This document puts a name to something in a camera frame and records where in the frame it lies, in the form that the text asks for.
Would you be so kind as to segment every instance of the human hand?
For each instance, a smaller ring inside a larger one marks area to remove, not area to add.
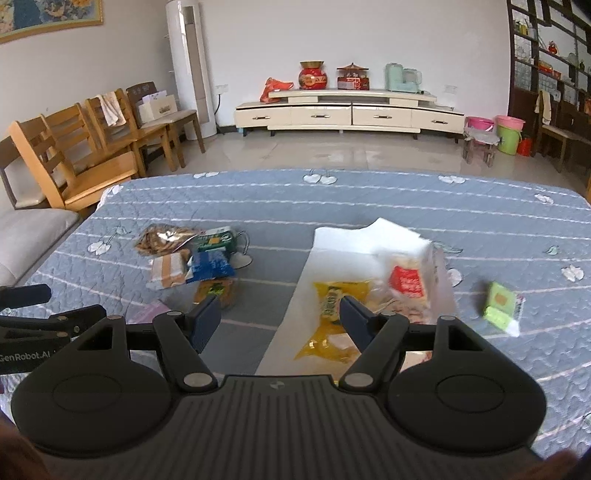
[[[511,477],[511,480],[561,480],[577,463],[577,456],[568,450],[555,453],[544,462]]]
[[[0,420],[0,478],[51,480],[43,460],[14,425]]]

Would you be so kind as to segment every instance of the bed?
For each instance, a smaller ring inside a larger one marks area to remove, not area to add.
[[[44,317],[100,303],[129,318],[156,299],[186,311],[194,285],[147,289],[148,258],[135,252],[134,240],[151,223],[231,225],[248,232],[254,261],[238,271],[236,306],[224,313],[203,358],[216,375],[253,374],[284,317],[314,230],[361,228],[382,217],[441,243],[448,268],[462,279],[454,287],[460,318],[543,387],[548,411],[536,452],[582,452],[591,445],[589,213],[569,190],[452,175],[268,170],[134,180],[110,191],[32,276],[29,283],[51,287],[51,301],[11,314]],[[101,242],[110,248],[97,249]],[[491,280],[525,297],[519,338],[479,315]],[[7,409],[17,382],[2,382]]]

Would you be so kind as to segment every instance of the picture frame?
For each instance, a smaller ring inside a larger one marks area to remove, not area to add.
[[[103,23],[103,0],[0,0],[0,44]]]

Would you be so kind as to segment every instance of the red label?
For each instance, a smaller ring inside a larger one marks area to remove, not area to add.
[[[411,299],[424,297],[423,283],[415,268],[394,267],[389,280],[390,286]]]

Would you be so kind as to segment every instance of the red vase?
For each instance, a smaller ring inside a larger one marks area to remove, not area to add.
[[[323,61],[302,61],[303,70],[300,72],[300,88],[302,90],[323,90],[328,84],[328,78],[322,71]]]

